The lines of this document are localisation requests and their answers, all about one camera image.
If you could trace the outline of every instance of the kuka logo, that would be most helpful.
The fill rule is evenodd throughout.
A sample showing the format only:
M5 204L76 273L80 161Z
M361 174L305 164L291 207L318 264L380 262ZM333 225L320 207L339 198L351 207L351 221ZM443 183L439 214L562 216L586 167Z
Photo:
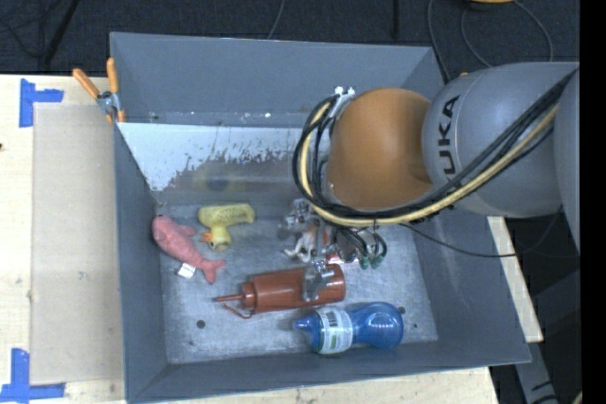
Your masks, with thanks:
M460 95L457 95L444 103L442 114L448 118L448 123L446 125L442 125L440 122L437 125L437 130L439 131L437 146L441 148L439 151L440 158L444 159L447 165L446 168L444 168L444 173L446 175L453 175L456 173L455 162L453 160L453 155L451 154L451 139L449 138L449 131L451 130L451 123L453 120L453 107L459 97Z

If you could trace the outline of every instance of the white tag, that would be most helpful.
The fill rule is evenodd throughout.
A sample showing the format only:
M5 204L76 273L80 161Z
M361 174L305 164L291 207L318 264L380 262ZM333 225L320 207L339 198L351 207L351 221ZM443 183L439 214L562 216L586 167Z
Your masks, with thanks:
M336 354L348 350L353 343L353 325L348 313L335 307L322 307L316 312L323 327L318 353Z
M187 263L183 263L181 265L181 268L179 268L179 271L177 272L177 274L179 276L181 276L182 278L185 278L185 279L191 278L191 276L193 276L194 273L196 273L196 268Z

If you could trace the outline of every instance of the yellow cable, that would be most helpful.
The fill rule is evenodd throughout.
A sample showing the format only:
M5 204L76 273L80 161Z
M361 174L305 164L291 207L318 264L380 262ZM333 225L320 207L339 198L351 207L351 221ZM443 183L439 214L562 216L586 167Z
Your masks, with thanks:
M315 117L311 121L310 125L315 123L327 110L329 103L325 103L316 113ZM474 191L477 187L482 184L485 184L489 179L494 177L497 173L499 173L503 168L505 168L515 157L517 157L521 151L538 135L540 134L555 118L556 111L558 110L558 105L555 105L546 115L545 117L522 139L520 140L510 151L508 151L498 162L496 162L491 167L487 168L476 177L471 179L466 184L459 187L452 194L444 197L438 202L435 202L423 209L420 209L415 212L411 212L410 214L406 214L403 216L397 216L394 218L376 218L376 219L350 219L350 218L342 218L339 216L333 215L331 212L322 209L313 203L311 204L313 210L323 219L333 222L335 224L348 226L348 227L368 227L374 225L391 225L391 224L400 224L402 222L410 222L411 220L419 220L438 212L449 205L452 205L454 202L462 199L472 191ZM313 194L310 190L310 185L307 179L307 152L310 147L310 142L312 139L312 133L310 132L305 140L303 141L302 150L301 150L301 158L299 161L299 178L305 189L305 192L313 197Z

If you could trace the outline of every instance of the bin floor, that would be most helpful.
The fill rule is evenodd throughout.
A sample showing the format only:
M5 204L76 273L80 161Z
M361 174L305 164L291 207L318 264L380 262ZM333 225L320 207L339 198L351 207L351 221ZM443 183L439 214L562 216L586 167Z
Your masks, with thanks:
M312 308L259 313L242 319L213 301L217 296L241 292L241 283L253 274L303 266L283 253L293 248L294 237L276 236L278 219L257 219L252 224L229 227L233 242L228 249L214 252L200 242L207 229L197 221L196 208L163 206L161 211L177 222L198 229L194 245L208 259L224 259L213 285L202 272L190 279L175 273L180 263L161 253L162 287L165 310L166 346L170 363L193 363L278 353L308 351L302 332L292 329L297 317ZM346 299L335 304L347 307L385 301L403 307L404 336L401 344L437 340L431 304L420 270L413 236L405 228L379 229L388 245L387 256L375 270L363 270L357 262L343 264ZM240 309L238 302L229 302Z

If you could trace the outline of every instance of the bottle label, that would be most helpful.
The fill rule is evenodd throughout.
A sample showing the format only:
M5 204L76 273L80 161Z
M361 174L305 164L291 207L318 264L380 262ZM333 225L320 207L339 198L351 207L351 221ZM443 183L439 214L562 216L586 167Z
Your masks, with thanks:
M353 342L353 325L346 311L334 307L322 307L316 310L322 321L320 354L344 352Z

